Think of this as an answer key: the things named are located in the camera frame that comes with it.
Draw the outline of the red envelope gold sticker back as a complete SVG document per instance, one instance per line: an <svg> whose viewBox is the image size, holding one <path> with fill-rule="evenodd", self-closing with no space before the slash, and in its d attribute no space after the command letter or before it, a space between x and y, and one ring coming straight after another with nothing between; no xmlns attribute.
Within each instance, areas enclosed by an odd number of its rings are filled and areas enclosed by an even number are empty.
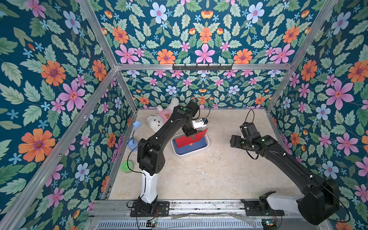
<svg viewBox="0 0 368 230"><path fill-rule="evenodd" d="M205 130L200 131L200 132L198 132L197 134L195 134L191 137L183 136L183 137L177 138L177 139L174 140L174 143L176 144L176 146L178 148L182 148L182 147L185 147L187 145L197 143L205 137L205 135L207 134L207 131L208 130L205 129Z"/></svg>

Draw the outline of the white plastic storage box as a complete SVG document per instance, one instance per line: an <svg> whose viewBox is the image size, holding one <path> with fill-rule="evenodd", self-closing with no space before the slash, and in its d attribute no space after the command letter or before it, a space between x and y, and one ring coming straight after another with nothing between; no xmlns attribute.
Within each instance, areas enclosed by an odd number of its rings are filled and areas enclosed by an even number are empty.
<svg viewBox="0 0 368 230"><path fill-rule="evenodd" d="M181 137L185 137L185 134L177 134L172 138L171 141L174 154L178 157L186 157L201 153L205 151L209 146L208 136L205 135L200 141L179 148L176 141Z"/></svg>

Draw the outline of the navy blue envelope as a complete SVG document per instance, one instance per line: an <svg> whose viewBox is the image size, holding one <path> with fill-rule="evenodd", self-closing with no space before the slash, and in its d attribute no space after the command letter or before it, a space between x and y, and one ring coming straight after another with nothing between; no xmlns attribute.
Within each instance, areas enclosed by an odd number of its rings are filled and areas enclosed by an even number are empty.
<svg viewBox="0 0 368 230"><path fill-rule="evenodd" d="M180 155L189 154L191 152L206 148L208 146L207 136L204 136L200 141L183 146L177 150Z"/></svg>

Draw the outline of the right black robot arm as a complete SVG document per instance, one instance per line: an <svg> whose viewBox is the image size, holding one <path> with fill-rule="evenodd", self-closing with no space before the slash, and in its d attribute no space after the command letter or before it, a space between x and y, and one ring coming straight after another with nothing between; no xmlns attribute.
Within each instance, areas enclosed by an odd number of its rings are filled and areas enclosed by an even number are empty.
<svg viewBox="0 0 368 230"><path fill-rule="evenodd" d="M259 197L259 212L287 211L301 215L308 223L319 225L339 211L340 191L333 179L324 180L294 159L269 135L261 136L254 123L240 126L241 135L233 135L232 148L255 152L277 166L298 187L301 195L282 195L275 191Z"/></svg>

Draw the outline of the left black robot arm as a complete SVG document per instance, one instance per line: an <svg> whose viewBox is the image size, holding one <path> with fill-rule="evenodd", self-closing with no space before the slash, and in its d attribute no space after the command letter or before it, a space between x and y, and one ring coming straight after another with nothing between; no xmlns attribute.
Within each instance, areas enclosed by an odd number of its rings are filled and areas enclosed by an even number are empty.
<svg viewBox="0 0 368 230"><path fill-rule="evenodd" d="M179 129L189 138L197 134L193 118L199 109L199 105L193 101L190 101L186 106L176 106L168 121L161 125L154 135L147 140L141 139L139 141L137 162L141 170L154 176L163 169L165 164L163 151Z"/></svg>

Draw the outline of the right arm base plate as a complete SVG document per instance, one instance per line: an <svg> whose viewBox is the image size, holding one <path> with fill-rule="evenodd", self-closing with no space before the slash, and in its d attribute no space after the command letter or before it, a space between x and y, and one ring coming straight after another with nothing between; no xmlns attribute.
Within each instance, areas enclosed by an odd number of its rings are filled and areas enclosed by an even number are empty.
<svg viewBox="0 0 368 230"><path fill-rule="evenodd" d="M284 211L271 209L265 201L242 199L241 202L247 216L285 216Z"/></svg>

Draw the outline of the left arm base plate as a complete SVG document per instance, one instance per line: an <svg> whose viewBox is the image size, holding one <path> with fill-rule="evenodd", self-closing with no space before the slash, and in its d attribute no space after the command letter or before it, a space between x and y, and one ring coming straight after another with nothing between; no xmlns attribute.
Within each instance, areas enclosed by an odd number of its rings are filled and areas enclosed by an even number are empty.
<svg viewBox="0 0 368 230"><path fill-rule="evenodd" d="M152 204L136 201L131 208L131 217L167 217L169 216L170 202L154 201Z"/></svg>

